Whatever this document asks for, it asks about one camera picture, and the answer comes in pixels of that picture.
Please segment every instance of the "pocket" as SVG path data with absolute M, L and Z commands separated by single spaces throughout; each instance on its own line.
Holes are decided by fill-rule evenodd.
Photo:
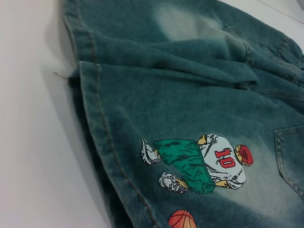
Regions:
M 276 130 L 275 143 L 281 176 L 304 199 L 304 126 Z

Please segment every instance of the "white sneaker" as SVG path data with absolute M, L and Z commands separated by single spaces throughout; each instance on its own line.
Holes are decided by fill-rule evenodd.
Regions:
M 144 138 L 142 138 L 142 159 L 147 165 L 155 164 L 161 161 L 161 157 L 153 151 Z
M 173 174 L 164 172 L 160 178 L 160 185 L 176 193 L 184 193 L 188 189 L 177 182 L 177 177 Z

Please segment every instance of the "jersey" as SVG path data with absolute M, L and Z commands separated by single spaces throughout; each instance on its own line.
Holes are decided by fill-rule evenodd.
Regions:
M 207 135 L 207 144 L 200 146 L 212 180 L 227 181 L 231 189 L 238 189 L 246 181 L 242 164 L 228 140 L 215 134 Z

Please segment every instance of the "faded denim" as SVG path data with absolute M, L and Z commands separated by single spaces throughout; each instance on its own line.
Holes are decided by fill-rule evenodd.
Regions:
M 216 0 L 64 0 L 63 13 L 76 109 L 115 227 L 170 227 L 178 210 L 198 228 L 304 226 L 304 57 L 293 40 Z M 142 160 L 143 138 L 211 133 L 250 149 L 240 188 L 171 192 L 159 179 L 180 177 L 176 167 Z

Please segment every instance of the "basketball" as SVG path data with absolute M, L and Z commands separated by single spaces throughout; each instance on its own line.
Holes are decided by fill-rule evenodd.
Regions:
M 168 223 L 172 228 L 196 228 L 192 215 L 186 210 L 176 211 Z

